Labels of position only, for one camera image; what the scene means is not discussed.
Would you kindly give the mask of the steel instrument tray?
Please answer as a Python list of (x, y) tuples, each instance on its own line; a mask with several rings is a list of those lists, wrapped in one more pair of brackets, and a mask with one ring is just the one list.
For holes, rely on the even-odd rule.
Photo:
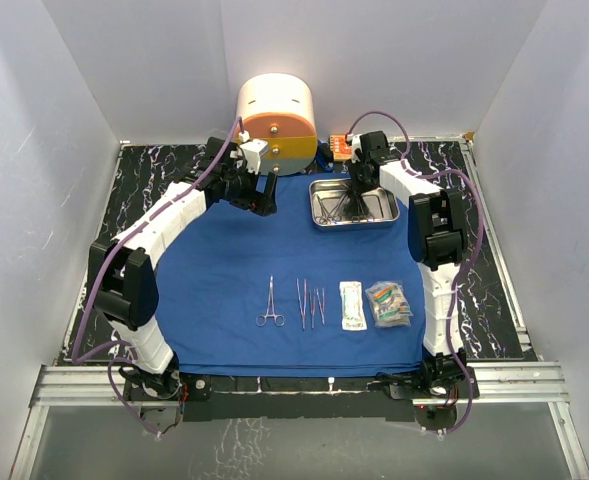
[(321, 226), (314, 218), (313, 214), (318, 207), (312, 205), (313, 197), (316, 194), (330, 196), (333, 192), (341, 193), (343, 189), (351, 189), (351, 180), (349, 178), (316, 180), (309, 186), (310, 210), (313, 224), (322, 232), (338, 232), (350, 230), (365, 230), (375, 228), (386, 228), (393, 226), (398, 220), (400, 211), (396, 197), (385, 189), (377, 188), (372, 191), (361, 194), (365, 199), (367, 206), (371, 209), (374, 219), (364, 222), (340, 223), (330, 226)]

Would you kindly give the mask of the blue surgical cloth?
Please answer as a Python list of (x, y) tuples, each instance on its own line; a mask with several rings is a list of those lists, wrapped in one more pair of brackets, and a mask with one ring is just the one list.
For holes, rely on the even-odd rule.
[[(171, 244), (157, 266), (156, 318), (184, 373), (226, 376), (367, 377), (419, 367), (425, 329), (423, 282), (407, 246), (407, 224), (322, 232), (313, 224), (312, 177), (279, 180), (277, 213), (260, 217), (225, 202), (212, 206)], [(285, 325), (255, 319), (275, 309)], [(296, 279), (307, 280), (306, 330)], [(400, 283), (413, 313), (408, 325), (342, 329), (341, 281)], [(309, 291), (325, 290), (325, 324)]]

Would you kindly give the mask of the long serrated steel forceps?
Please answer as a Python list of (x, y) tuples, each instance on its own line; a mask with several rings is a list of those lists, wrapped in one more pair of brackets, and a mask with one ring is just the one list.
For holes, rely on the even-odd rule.
[(297, 286), (297, 297), (298, 297), (298, 305), (299, 311), (301, 316), (301, 327), (302, 330), (306, 330), (306, 320), (307, 320), (307, 280), (303, 279), (296, 279), (296, 286)]

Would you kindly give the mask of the steel tweezers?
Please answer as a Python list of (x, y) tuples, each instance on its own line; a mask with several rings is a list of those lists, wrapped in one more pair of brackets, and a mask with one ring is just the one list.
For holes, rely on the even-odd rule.
[(309, 297), (309, 312), (310, 312), (310, 328), (315, 329), (315, 316), (316, 316), (316, 291), (311, 289), (308, 294)]
[(321, 316), (322, 324), (325, 324), (325, 307), (326, 307), (326, 300), (325, 300), (325, 290), (323, 288), (316, 290), (316, 298), (318, 309)]

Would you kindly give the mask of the steel forceps ring handles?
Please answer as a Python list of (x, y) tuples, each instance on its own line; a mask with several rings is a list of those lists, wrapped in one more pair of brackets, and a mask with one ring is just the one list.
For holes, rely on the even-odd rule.
[(264, 327), (269, 322), (272, 322), (276, 327), (283, 327), (285, 325), (285, 316), (278, 314), (275, 309), (275, 295), (274, 295), (274, 277), (270, 276), (268, 297), (266, 302), (266, 310), (263, 314), (259, 314), (255, 319), (257, 327)]

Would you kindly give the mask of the white blue supply packet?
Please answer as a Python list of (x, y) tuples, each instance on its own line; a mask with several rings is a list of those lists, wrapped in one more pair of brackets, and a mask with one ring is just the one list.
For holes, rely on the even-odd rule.
[(413, 315), (400, 283), (379, 281), (366, 290), (366, 296), (379, 324), (403, 323)]

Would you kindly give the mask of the long white green pouch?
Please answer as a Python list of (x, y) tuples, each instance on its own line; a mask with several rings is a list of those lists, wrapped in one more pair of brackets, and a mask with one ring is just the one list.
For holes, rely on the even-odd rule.
[(341, 281), (339, 283), (342, 310), (342, 329), (359, 332), (367, 329), (363, 307), (362, 284), (358, 281)]

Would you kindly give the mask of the green clear supply packet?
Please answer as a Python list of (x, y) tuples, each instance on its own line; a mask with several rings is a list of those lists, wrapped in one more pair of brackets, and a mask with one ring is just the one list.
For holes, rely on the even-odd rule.
[(366, 296), (378, 327), (390, 326), (400, 318), (401, 298), (396, 286), (370, 288), (366, 291)]

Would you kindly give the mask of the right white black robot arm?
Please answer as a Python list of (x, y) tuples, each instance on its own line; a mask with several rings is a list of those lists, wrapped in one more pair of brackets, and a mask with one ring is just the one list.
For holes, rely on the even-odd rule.
[(407, 244), (423, 282), (425, 355), (413, 385), (440, 397), (464, 379), (456, 277), (468, 247), (462, 194), (443, 189), (393, 152), (381, 131), (347, 136), (351, 186), (382, 188), (407, 209)]

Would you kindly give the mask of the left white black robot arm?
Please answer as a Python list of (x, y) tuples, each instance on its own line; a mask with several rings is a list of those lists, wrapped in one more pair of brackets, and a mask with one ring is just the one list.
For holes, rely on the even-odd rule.
[(168, 399), (180, 389), (177, 354), (155, 317), (156, 267), (171, 244), (215, 203), (225, 201), (259, 216), (277, 211), (277, 176), (257, 189), (267, 141), (240, 133), (237, 141), (208, 139), (204, 153), (179, 167), (165, 193), (132, 226), (89, 252), (88, 304), (102, 314), (131, 356), (122, 375), (146, 394)]

